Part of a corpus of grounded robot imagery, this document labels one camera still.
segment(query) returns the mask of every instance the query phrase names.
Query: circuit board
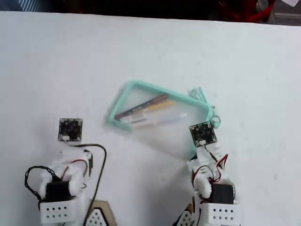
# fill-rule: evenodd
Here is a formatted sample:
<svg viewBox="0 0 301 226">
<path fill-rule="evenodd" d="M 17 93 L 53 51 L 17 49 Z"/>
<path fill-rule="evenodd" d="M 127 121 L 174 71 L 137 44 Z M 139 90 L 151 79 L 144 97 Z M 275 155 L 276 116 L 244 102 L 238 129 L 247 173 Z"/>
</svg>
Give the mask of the circuit board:
<svg viewBox="0 0 301 226">
<path fill-rule="evenodd" d="M 209 121 L 189 126 L 189 129 L 196 147 L 217 142 L 213 127 Z"/>
<path fill-rule="evenodd" d="M 58 141 L 81 141 L 82 119 L 60 119 Z"/>
</svg>

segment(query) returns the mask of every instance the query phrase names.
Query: clear pencil case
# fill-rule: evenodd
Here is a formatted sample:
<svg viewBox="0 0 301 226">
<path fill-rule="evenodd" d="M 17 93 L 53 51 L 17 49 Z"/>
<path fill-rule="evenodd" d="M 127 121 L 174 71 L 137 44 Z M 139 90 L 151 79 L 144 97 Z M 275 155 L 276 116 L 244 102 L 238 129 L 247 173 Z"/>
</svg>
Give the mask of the clear pencil case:
<svg viewBox="0 0 301 226">
<path fill-rule="evenodd" d="M 130 132 L 157 150 L 187 159 L 194 153 L 189 126 L 211 121 L 219 126 L 202 90 L 186 96 L 142 81 L 126 84 L 108 123 Z"/>
</svg>

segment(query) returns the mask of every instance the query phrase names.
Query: green plastic border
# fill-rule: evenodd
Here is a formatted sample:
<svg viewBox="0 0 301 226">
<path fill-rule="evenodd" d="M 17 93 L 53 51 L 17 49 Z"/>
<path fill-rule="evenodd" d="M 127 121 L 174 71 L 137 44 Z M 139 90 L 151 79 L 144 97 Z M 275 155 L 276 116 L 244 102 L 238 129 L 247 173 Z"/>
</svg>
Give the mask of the green plastic border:
<svg viewBox="0 0 301 226">
<path fill-rule="evenodd" d="M 168 93 L 170 95 L 170 97 L 174 98 L 177 101 L 181 101 L 181 102 L 193 105 L 193 106 L 199 106 L 199 107 L 205 108 L 208 112 L 205 121 L 210 121 L 214 115 L 214 112 L 213 112 L 211 106 L 206 102 L 206 99 L 205 99 L 205 96 L 203 93 L 202 93 L 202 96 L 204 99 L 202 102 L 202 101 L 192 98 L 190 96 L 179 94 L 174 91 L 171 91 L 171 90 L 168 90 L 168 89 L 156 86 L 156 85 L 152 85 L 152 84 L 149 84 L 149 83 L 146 83 L 143 81 L 129 81 L 126 84 L 125 89 L 121 93 L 117 103 L 113 107 L 113 109 L 107 119 L 107 122 L 110 123 L 111 125 L 119 127 L 121 129 L 132 131 L 133 128 L 131 126 L 123 124 L 118 120 L 115 120 L 114 116 L 118 113 L 118 109 L 122 108 L 123 104 L 125 103 L 125 101 L 127 99 L 128 94 L 134 87 L 140 87 L 144 90 L 151 91 L 151 92 Z"/>
</svg>

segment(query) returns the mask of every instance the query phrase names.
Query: black wire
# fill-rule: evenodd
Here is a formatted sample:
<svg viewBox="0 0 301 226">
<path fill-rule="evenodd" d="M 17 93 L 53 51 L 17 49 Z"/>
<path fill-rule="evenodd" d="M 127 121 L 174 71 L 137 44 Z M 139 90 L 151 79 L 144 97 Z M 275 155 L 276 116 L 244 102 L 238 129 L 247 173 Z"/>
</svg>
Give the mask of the black wire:
<svg viewBox="0 0 301 226">
<path fill-rule="evenodd" d="M 42 197 L 39 195 L 39 193 L 37 191 L 34 191 L 29 185 L 28 185 L 28 177 L 29 177 L 29 173 L 31 170 L 33 169 L 43 169 L 43 170 L 47 170 L 48 173 L 51 174 L 52 176 L 52 181 L 61 181 L 61 179 L 55 174 L 55 172 L 49 168 L 49 167 L 46 167 L 46 166 L 32 166 L 30 167 L 26 172 L 25 172 L 25 178 L 24 178 L 24 185 L 25 187 L 31 192 L 33 193 L 37 199 L 39 200 L 38 202 L 38 208 L 40 210 L 40 203 L 43 202 L 43 199 Z"/>
<path fill-rule="evenodd" d="M 202 210 L 201 210 L 201 209 L 199 209 L 199 216 L 198 216 L 198 222 L 197 222 L 197 225 L 198 225 L 198 223 L 199 223 L 199 220 L 200 220 L 200 218 L 201 218 L 201 212 L 202 212 Z"/>
<path fill-rule="evenodd" d="M 206 145 L 204 145 L 204 148 L 206 149 L 206 151 L 208 151 L 208 153 L 210 154 L 210 156 L 214 159 L 215 162 L 218 162 L 217 159 L 215 158 L 215 156 L 207 149 Z"/>
<path fill-rule="evenodd" d="M 65 141 L 65 143 L 70 146 L 70 147 L 100 147 L 101 149 L 103 149 L 104 151 L 104 159 L 103 159 L 103 165 L 102 165 L 102 168 L 100 170 L 100 174 L 99 174 L 99 177 L 98 177 L 98 181 L 97 181 L 97 184 L 96 184 L 96 188 L 95 188 L 95 192 L 94 192 L 94 195 L 93 195 L 93 198 L 90 202 L 90 205 L 88 207 L 88 211 L 86 213 L 86 216 L 85 216 L 85 220 L 84 220 L 84 225 L 86 225 L 86 222 L 88 220 L 88 217 L 89 217 L 89 212 L 91 211 L 92 209 L 92 205 L 94 203 L 94 200 L 95 200 L 95 197 L 96 197 L 96 194 L 97 194 L 97 190 L 98 190 L 98 187 L 99 187 L 99 182 L 100 182 L 100 179 L 102 177 L 102 174 L 103 174 L 103 169 L 104 169 L 104 165 L 105 165 L 105 162 L 107 160 L 107 150 L 104 148 L 104 146 L 102 145 L 99 145 L 99 144 L 83 144 L 83 145 L 70 145 L 67 141 Z"/>
</svg>

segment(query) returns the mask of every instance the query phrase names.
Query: white table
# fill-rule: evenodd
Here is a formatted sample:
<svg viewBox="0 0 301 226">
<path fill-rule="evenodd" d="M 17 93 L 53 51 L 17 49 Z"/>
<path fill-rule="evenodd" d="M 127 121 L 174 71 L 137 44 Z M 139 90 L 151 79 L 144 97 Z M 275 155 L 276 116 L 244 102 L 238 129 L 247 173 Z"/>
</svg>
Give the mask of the white table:
<svg viewBox="0 0 301 226">
<path fill-rule="evenodd" d="M 17 12 L 0 21 L 2 225 L 38 225 L 24 173 L 65 148 L 60 117 L 83 118 L 83 143 L 107 148 L 97 199 L 118 225 L 176 220 L 191 197 L 185 160 L 105 125 L 132 79 L 184 94 L 201 86 L 222 118 L 216 134 L 240 184 L 242 225 L 301 225 L 300 27 Z"/>
</svg>

